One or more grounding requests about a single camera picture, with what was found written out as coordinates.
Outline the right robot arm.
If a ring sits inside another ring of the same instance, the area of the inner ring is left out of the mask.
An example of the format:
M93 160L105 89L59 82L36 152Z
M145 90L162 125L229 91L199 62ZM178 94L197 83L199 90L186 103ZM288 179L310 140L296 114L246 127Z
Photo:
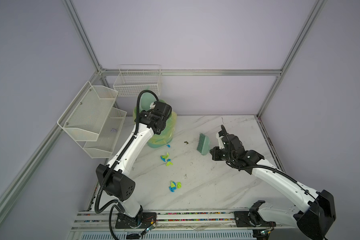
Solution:
M317 191L295 180L276 168L263 155L246 150L240 139L229 134L225 126L216 134L219 142L210 150L214 161L224 161L229 167L244 171L266 182L290 200L293 206L277 207L259 200L255 202L244 218L237 217L237 222L244 222L252 227L268 226L257 236L268 237L277 224L299 229L311 240L324 240L336 220L334 196L326 191Z

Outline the green plastic dustpan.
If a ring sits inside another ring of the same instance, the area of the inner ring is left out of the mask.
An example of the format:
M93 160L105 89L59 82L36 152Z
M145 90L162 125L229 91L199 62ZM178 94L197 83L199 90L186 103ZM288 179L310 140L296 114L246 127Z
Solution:
M139 111L148 111L151 108L151 104L156 101L156 98L151 93L143 93L140 98Z

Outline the green hand brush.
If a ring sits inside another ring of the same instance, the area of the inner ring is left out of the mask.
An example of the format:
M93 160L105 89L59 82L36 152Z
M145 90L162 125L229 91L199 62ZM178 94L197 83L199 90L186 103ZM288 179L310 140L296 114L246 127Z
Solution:
M210 152L210 138L203 133L199 135L197 151L202 156L206 156Z

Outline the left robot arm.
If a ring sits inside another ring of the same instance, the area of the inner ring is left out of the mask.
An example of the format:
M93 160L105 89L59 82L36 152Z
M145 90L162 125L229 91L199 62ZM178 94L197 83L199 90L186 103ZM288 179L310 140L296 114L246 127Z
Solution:
M111 207L121 214L128 227L138 228L143 223L143 207L133 197L136 183L129 178L132 167L144 146L154 135L166 128L172 107L161 102L151 90L139 93L134 128L122 148L106 164L96 168L99 189L95 197L94 211L102 213Z

